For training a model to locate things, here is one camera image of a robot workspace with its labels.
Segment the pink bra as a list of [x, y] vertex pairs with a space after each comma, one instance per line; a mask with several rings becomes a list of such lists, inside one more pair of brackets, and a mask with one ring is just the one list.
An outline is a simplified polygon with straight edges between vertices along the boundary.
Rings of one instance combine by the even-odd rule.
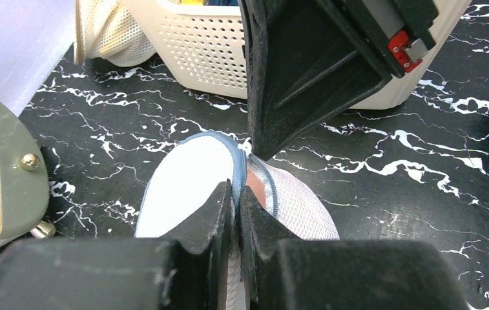
[[245, 184], [252, 190], [252, 192], [256, 196], [256, 199], [259, 201], [261, 206], [265, 209], [266, 208], [265, 186], [251, 169], [247, 170], [247, 179]]

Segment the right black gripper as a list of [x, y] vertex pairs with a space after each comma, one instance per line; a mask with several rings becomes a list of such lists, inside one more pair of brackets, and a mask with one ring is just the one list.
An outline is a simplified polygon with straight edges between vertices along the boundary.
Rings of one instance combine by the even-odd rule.
[[299, 135], [414, 71], [436, 45], [433, 1], [240, 1], [253, 154]]

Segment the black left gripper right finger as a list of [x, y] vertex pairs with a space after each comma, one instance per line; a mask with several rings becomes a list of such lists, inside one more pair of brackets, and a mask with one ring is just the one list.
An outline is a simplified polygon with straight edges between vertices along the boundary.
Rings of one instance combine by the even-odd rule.
[[466, 309], [438, 250], [410, 240], [307, 241], [240, 197], [248, 309]]

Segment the white mesh bra laundry bag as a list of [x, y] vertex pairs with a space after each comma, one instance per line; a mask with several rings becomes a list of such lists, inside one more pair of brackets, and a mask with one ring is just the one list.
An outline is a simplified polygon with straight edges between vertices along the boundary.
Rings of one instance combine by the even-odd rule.
[[315, 193], [286, 170], [245, 151], [242, 144], [218, 133], [188, 137], [158, 165], [143, 197], [135, 237], [157, 238], [186, 220], [217, 185], [231, 181], [231, 207], [236, 212], [251, 169], [265, 186], [265, 210], [305, 240], [337, 240], [335, 223]]

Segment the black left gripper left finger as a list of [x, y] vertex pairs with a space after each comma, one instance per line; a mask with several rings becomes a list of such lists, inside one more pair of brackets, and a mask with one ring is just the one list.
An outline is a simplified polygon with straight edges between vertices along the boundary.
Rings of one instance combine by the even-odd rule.
[[52, 238], [0, 257], [0, 309], [222, 309], [231, 183], [159, 238]]

